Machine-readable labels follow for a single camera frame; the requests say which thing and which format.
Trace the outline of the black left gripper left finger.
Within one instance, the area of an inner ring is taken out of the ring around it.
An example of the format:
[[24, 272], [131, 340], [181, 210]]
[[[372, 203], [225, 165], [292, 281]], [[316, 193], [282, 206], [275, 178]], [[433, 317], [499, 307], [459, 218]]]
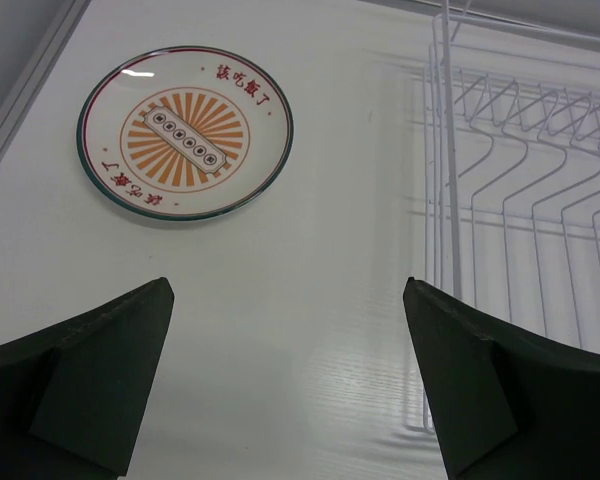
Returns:
[[157, 278], [0, 345], [0, 478], [127, 475], [174, 300]]

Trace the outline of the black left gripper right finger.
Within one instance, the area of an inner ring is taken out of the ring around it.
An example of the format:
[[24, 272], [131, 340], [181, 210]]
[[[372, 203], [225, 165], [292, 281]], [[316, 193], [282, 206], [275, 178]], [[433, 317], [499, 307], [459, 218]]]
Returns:
[[600, 354], [409, 278], [407, 324], [451, 479], [600, 479]]

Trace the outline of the sunburst pattern white plate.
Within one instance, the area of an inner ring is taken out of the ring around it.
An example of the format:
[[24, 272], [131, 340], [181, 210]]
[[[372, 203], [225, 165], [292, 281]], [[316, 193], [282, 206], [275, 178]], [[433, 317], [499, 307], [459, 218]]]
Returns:
[[291, 154], [289, 101], [252, 61], [207, 46], [146, 52], [90, 92], [76, 150], [110, 201], [159, 221], [201, 221], [264, 193]]

